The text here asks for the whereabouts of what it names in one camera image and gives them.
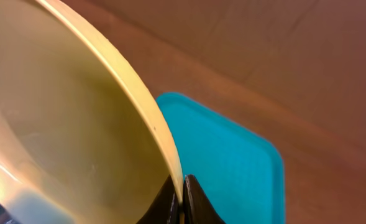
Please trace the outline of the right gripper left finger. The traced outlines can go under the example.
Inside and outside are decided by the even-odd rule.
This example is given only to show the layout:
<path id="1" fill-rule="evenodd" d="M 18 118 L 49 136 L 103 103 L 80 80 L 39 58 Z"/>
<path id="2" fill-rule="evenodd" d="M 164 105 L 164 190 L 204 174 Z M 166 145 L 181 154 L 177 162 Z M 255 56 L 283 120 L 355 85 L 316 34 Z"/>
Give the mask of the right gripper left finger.
<path id="1" fill-rule="evenodd" d="M 137 224 L 179 224 L 179 203 L 172 178 L 168 176 L 149 209 Z"/>

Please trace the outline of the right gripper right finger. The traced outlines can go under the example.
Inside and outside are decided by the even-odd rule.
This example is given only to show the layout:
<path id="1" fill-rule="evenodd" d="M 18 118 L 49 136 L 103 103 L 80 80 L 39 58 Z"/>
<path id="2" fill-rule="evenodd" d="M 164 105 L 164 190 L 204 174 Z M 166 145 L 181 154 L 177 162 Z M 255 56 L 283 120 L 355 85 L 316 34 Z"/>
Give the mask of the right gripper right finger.
<path id="1" fill-rule="evenodd" d="M 183 186 L 184 224 L 226 224 L 217 214 L 194 175 L 187 175 Z"/>

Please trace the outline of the yellow-green plate top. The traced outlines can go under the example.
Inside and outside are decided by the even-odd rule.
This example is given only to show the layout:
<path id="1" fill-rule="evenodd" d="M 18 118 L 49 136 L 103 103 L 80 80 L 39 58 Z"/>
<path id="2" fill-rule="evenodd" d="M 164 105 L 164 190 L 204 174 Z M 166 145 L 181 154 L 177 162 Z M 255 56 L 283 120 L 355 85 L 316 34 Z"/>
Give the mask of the yellow-green plate top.
<path id="1" fill-rule="evenodd" d="M 61 1 L 0 0 L 0 204 L 19 223 L 137 223 L 183 175 L 155 99 Z"/>

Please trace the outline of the teal plastic serving tray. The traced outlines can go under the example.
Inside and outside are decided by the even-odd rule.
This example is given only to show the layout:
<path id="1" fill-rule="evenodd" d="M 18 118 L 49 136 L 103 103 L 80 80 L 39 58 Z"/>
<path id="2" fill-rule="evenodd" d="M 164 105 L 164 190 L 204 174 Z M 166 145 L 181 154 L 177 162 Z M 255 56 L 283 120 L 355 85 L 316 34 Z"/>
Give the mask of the teal plastic serving tray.
<path id="1" fill-rule="evenodd" d="M 183 175 L 196 177 L 224 222 L 286 222 L 283 160 L 271 143 L 180 93 L 156 102 Z"/>

